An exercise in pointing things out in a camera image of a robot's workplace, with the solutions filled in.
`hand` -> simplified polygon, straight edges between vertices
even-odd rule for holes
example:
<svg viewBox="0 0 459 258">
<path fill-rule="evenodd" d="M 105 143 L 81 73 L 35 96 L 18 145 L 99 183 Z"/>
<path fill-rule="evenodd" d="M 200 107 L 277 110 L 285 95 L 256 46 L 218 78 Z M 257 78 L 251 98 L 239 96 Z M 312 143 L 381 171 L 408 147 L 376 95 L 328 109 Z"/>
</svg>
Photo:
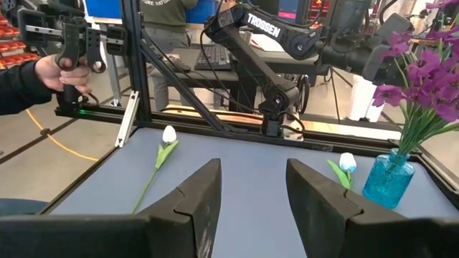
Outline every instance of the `hand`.
<svg viewBox="0 0 459 258">
<path fill-rule="evenodd" d="M 38 60 L 35 65 L 35 73 L 43 84 L 49 89 L 59 92 L 64 90 L 64 84 L 69 84 L 74 85 L 75 88 L 83 94 L 90 93 L 91 88 L 88 83 L 91 70 L 86 65 L 86 58 L 80 58 L 80 60 L 78 60 L 80 65 L 73 71 L 66 72 L 57 66 L 55 57 L 55 54 L 43 57 Z M 72 66 L 72 61 L 69 59 L 63 62 L 66 67 Z"/>
</svg>

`white tulip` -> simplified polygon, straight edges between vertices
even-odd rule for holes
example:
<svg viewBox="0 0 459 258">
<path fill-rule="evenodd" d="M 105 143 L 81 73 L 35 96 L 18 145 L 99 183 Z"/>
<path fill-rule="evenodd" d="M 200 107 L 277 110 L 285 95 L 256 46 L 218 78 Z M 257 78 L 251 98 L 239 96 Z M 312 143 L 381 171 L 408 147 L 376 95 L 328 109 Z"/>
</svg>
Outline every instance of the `white tulip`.
<svg viewBox="0 0 459 258">
<path fill-rule="evenodd" d="M 356 170 L 356 167 L 357 167 L 357 163 L 352 153 L 341 154 L 341 157 L 339 157 L 339 168 L 343 172 L 352 173 L 354 172 L 354 170 Z"/>
<path fill-rule="evenodd" d="M 172 126 L 167 125 L 163 132 L 163 142 L 165 142 L 165 144 L 171 144 L 175 140 L 177 140 L 175 129 Z"/>
</svg>

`robotic arm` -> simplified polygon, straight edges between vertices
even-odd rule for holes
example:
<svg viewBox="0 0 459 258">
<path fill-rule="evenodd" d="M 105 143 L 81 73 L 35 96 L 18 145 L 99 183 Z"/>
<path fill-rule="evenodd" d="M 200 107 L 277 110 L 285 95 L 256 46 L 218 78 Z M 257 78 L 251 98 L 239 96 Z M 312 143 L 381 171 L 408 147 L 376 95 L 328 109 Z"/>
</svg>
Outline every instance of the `robotic arm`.
<svg viewBox="0 0 459 258">
<path fill-rule="evenodd" d="M 370 1 L 334 0 L 322 26 L 311 29 L 288 24 L 248 4 L 237 4 L 207 20 L 206 35 L 226 47 L 246 65 L 262 86 L 266 101 L 259 106 L 263 114 L 262 133 L 277 137 L 284 116 L 298 101 L 294 83 L 277 76 L 239 35 L 239 28 L 250 27 L 279 43 L 292 58 L 302 60 L 319 54 L 317 65 L 329 65 L 363 76 L 380 85 L 398 85 L 400 78 L 394 61 L 381 54 L 389 49 L 392 32 L 412 29 L 409 21 L 393 14 L 371 38 L 363 40 L 361 22 L 368 17 Z"/>
</svg>

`keyboard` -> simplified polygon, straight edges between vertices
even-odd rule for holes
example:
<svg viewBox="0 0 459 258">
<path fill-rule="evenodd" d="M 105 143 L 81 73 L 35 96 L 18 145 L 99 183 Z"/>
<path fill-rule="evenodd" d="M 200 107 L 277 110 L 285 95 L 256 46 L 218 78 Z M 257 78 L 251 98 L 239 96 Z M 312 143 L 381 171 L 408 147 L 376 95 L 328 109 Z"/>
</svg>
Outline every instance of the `keyboard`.
<svg viewBox="0 0 459 258">
<path fill-rule="evenodd" d="M 204 46 L 204 52 L 209 59 L 210 65 L 216 71 L 230 71 L 231 61 L 228 50 L 222 46 Z M 206 57 L 203 52 L 199 53 L 196 64 L 194 65 L 195 70 L 212 70 L 209 63 L 206 61 Z"/>
</svg>

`person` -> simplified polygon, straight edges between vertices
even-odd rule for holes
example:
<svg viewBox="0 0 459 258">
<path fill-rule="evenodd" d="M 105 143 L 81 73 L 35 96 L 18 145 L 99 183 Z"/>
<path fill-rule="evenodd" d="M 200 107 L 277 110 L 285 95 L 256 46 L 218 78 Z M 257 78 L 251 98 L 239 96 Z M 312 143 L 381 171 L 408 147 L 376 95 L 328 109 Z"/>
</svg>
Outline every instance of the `person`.
<svg viewBox="0 0 459 258">
<path fill-rule="evenodd" d="M 185 9 L 192 9 L 198 0 L 142 0 L 141 11 L 145 30 L 158 48 L 168 54 L 175 48 L 190 47 L 186 34 Z M 163 77 L 153 77 L 153 93 L 156 110 L 160 111 L 169 104 L 169 89 Z M 189 105 L 180 96 L 182 105 Z"/>
<path fill-rule="evenodd" d="M 47 103 L 53 93 L 63 91 L 64 84 L 75 85 L 83 94 L 90 93 L 91 71 L 84 57 L 79 63 L 73 71 L 62 71 L 55 55 L 50 55 L 0 72 L 0 115 L 17 114 L 33 105 Z M 65 65 L 71 67 L 72 63 L 65 60 Z"/>
</svg>

